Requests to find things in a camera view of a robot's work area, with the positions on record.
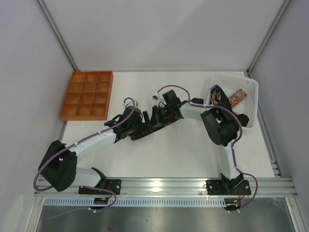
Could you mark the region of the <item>dark red patterned tie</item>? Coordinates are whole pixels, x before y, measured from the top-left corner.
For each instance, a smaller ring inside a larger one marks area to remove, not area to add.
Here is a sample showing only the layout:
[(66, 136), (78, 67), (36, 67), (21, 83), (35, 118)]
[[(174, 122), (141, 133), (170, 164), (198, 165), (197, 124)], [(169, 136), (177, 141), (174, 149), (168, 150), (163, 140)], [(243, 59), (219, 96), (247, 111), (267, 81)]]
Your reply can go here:
[(138, 139), (141, 139), (149, 134), (152, 134), (158, 130), (161, 130), (163, 129), (164, 127), (174, 123), (176, 121), (173, 121), (171, 123), (162, 123), (162, 127), (160, 128), (153, 128), (152, 127), (152, 131), (151, 132), (146, 132), (144, 127), (143, 127), (143, 123), (144, 123), (144, 118), (143, 118), (143, 114), (141, 114), (141, 124), (140, 126), (138, 127), (138, 129), (136, 131), (134, 131), (132, 134), (130, 134), (130, 137), (131, 137), (131, 140), (134, 141), (134, 140), (138, 140)]

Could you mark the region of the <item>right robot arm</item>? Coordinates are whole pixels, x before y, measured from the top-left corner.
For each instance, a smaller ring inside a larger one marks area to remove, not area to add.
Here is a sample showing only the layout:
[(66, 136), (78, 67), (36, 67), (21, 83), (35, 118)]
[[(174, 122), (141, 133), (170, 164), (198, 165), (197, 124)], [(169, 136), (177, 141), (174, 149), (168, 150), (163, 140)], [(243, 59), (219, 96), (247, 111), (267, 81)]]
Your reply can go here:
[(152, 107), (150, 119), (153, 130), (159, 130), (179, 119), (188, 118), (202, 121), (210, 140), (219, 146), (222, 160), (222, 186), (220, 190), (231, 193), (243, 180), (243, 174), (237, 166), (235, 143), (242, 133), (239, 117), (233, 113), (230, 104), (219, 102), (215, 105), (205, 105), (199, 98), (181, 101), (174, 90), (162, 95), (164, 102), (158, 101)]

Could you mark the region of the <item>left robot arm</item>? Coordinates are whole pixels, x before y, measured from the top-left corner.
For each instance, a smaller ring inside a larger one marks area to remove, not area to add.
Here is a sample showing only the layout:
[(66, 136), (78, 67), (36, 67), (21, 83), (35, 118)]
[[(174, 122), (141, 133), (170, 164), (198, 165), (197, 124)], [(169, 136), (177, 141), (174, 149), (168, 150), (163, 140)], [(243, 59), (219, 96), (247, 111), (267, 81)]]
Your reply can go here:
[(115, 144), (133, 133), (144, 132), (149, 127), (147, 111), (129, 106), (121, 115), (107, 121), (91, 135), (78, 141), (66, 144), (59, 140), (53, 141), (39, 165), (35, 176), (36, 183), (42, 176), (50, 188), (58, 192), (66, 190), (71, 185), (96, 187), (103, 182), (105, 175), (96, 168), (79, 168), (77, 165), (99, 149)]

